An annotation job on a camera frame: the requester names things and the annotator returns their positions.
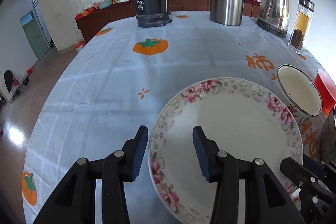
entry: tile floor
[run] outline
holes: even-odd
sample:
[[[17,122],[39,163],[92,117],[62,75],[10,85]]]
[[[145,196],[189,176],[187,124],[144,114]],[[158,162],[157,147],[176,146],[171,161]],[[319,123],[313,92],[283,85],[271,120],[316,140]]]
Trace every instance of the tile floor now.
[[[51,49],[35,65],[20,96],[0,111],[0,130],[4,131],[0,142],[0,193],[23,224],[21,185],[29,140],[48,95],[76,54],[70,51],[59,55],[56,48]]]

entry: table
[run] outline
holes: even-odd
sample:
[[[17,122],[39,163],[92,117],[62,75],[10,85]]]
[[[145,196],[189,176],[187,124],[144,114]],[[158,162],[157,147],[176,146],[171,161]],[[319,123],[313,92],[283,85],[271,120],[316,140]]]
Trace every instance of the table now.
[[[41,110],[26,154],[24,171],[33,173],[37,197],[36,205],[23,197],[27,224],[78,158],[105,158],[133,138],[140,125],[151,131],[164,105],[185,87],[212,77],[239,77],[273,91],[281,64],[300,68],[312,80],[322,68],[306,49],[302,56],[295,54],[285,39],[259,28],[254,18],[244,16],[239,27],[214,23],[208,12],[173,12],[171,18],[172,23],[156,28],[138,27],[135,17],[111,22],[64,71]],[[153,47],[134,49],[153,53],[158,39],[169,44],[162,53],[133,50],[147,41]],[[304,153],[316,160],[325,118],[320,115],[300,128]],[[130,221],[179,223],[159,201],[147,157],[146,152],[136,181],[125,183]],[[96,223],[102,223],[100,192],[98,181]]]

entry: brown cabinet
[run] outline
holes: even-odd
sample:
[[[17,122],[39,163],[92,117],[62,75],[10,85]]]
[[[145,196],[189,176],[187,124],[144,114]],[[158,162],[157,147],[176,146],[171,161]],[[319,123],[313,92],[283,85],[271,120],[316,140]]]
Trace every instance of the brown cabinet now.
[[[260,2],[246,0],[243,15],[258,17]],[[169,0],[170,11],[209,11],[210,0]],[[134,2],[128,1],[113,4],[101,10],[93,12],[82,19],[77,20],[85,42],[94,37],[106,24],[119,19],[136,15]]]

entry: plate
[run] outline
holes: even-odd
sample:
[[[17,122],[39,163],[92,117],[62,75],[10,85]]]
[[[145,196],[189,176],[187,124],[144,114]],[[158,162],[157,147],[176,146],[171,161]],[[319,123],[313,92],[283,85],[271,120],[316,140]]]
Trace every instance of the plate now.
[[[194,126],[237,159],[262,158],[288,194],[295,185],[280,172],[284,158],[302,164],[302,139],[293,115],[272,92],[244,79],[198,82],[172,98],[150,137],[148,164],[154,188],[183,223],[209,223],[217,183],[202,176],[192,141]],[[244,212],[239,212],[243,219]]]

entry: glass tumbler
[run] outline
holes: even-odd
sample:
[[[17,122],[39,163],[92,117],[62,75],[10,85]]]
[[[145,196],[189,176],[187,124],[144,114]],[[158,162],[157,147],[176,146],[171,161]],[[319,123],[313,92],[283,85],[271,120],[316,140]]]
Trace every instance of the glass tumbler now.
[[[288,47],[301,54],[302,47],[308,36],[315,5],[310,0],[299,0],[294,31],[289,39]]]

